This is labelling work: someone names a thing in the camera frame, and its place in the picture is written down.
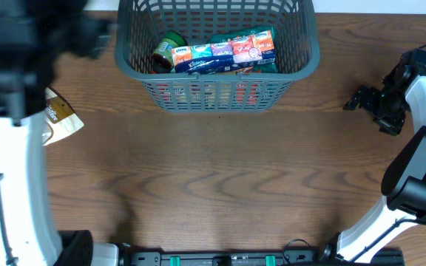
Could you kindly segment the beige brown snack pouch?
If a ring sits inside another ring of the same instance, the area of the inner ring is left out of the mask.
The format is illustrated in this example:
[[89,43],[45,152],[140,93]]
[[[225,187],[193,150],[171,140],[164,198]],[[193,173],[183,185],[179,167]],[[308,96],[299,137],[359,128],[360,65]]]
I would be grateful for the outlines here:
[[58,142],[76,133],[84,127],[84,123],[74,109],[52,87],[47,87],[45,127],[42,134],[42,145]]

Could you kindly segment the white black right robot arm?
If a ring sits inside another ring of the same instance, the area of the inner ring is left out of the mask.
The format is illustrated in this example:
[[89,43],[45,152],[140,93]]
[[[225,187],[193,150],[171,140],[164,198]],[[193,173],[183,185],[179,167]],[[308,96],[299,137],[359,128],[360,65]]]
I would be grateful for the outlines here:
[[426,226],[426,47],[403,53],[382,84],[382,89],[361,86],[343,108],[364,109],[381,132],[392,136],[401,133],[410,112],[415,134],[385,171],[380,199],[325,246],[322,262],[390,263],[383,247],[413,226]]

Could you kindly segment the orange San Remo spaghetti pack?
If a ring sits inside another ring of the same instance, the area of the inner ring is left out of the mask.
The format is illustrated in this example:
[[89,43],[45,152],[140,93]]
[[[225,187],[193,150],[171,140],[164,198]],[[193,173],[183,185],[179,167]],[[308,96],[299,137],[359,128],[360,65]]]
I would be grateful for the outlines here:
[[166,110],[266,109],[277,99],[273,81],[190,81],[145,83],[147,92]]

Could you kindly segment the grey plastic mesh basket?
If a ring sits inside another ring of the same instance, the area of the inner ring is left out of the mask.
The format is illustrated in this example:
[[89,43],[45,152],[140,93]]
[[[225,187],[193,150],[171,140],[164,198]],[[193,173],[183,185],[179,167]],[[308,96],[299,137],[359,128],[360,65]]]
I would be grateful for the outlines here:
[[121,0],[115,60],[170,112],[259,112],[318,67],[311,0]]

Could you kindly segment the blue Kleenex tissue multipack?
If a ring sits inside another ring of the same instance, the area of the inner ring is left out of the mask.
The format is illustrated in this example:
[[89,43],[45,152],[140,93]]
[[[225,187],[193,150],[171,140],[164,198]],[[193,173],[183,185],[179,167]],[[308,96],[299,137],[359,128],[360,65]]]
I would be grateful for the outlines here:
[[216,74],[222,73],[220,68],[224,67],[233,56],[231,45],[220,44],[199,44],[194,46],[184,46],[172,49],[172,59],[176,73],[188,74]]

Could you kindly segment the green Nescafe coffee bag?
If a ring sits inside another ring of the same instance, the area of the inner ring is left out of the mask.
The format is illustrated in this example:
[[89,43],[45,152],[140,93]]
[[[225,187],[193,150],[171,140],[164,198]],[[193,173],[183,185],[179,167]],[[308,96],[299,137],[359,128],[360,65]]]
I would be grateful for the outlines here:
[[209,43],[231,45],[233,56],[223,63],[221,72],[278,73],[274,46],[276,37],[275,28],[260,26],[213,35]]

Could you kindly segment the green lidded spice jar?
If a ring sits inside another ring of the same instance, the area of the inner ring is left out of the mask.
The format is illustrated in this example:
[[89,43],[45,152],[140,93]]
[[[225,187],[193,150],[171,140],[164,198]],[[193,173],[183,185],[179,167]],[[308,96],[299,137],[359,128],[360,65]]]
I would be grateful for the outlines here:
[[170,73],[174,68],[172,49],[186,45],[187,42],[181,35],[168,31],[152,53],[153,72],[158,74]]

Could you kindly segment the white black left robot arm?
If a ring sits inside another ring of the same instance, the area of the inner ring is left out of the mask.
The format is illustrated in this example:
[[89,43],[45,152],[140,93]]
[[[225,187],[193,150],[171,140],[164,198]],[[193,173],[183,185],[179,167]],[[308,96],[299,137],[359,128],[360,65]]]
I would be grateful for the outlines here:
[[59,55],[96,58],[110,22],[84,1],[0,0],[0,265],[117,265],[117,245],[58,231],[43,145],[46,90]]

